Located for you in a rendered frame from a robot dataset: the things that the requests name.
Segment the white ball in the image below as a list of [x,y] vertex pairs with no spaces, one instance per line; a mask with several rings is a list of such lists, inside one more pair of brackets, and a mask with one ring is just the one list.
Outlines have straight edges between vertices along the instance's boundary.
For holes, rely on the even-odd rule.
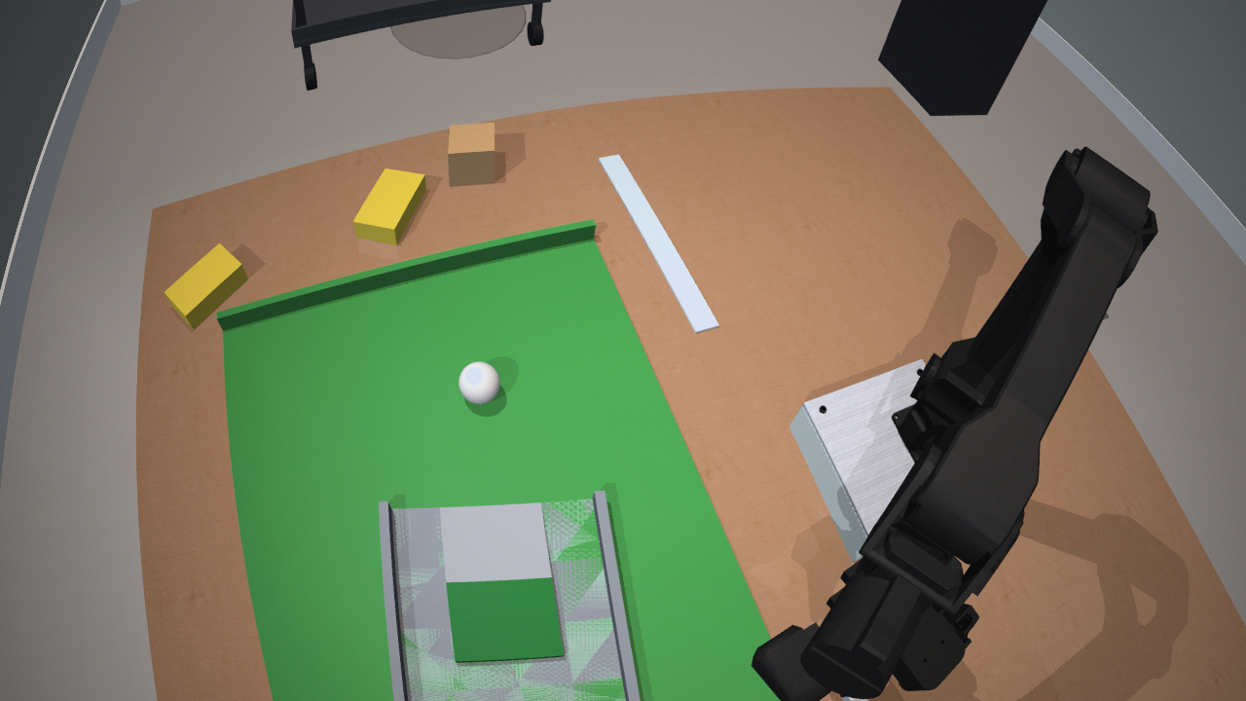
[[501,387],[501,379],[498,379],[493,365],[483,362],[464,365],[464,371],[459,376],[459,390],[468,402],[493,402],[498,387]]

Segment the tan cube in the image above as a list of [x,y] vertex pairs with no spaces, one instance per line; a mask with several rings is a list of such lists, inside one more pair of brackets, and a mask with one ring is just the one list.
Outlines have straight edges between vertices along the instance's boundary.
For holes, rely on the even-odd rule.
[[450,126],[449,186],[493,186],[495,123]]

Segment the white flat strip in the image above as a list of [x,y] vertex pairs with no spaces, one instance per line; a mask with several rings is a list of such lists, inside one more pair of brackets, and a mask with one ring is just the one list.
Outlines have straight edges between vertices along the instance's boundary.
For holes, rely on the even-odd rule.
[[604,166],[611,186],[616,188],[629,215],[635,219],[635,227],[640,228],[642,238],[648,244],[650,254],[657,259],[662,274],[672,285],[672,291],[679,299],[682,310],[692,322],[693,331],[701,332],[719,327],[716,318],[711,314],[711,308],[706,305],[692,274],[682,263],[682,258],[672,243],[672,237],[667,235],[660,220],[650,210],[645,195],[640,193],[640,186],[635,186],[635,177],[630,174],[621,156],[598,157],[598,163]]

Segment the green putting mat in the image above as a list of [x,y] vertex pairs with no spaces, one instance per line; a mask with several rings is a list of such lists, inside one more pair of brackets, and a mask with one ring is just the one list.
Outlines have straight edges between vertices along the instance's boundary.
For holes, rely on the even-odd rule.
[[[223,331],[233,489],[274,701],[392,701],[379,502],[606,491],[640,701],[782,701],[769,642],[596,240]],[[493,365],[493,402],[459,390]]]

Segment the yellow rectangular block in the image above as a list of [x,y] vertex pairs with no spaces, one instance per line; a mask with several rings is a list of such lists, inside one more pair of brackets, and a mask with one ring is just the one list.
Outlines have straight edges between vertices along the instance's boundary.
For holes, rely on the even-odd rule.
[[397,245],[424,192],[424,174],[388,168],[354,218],[360,239]]
[[164,296],[184,322],[196,329],[244,283],[244,266],[219,243],[174,281]]

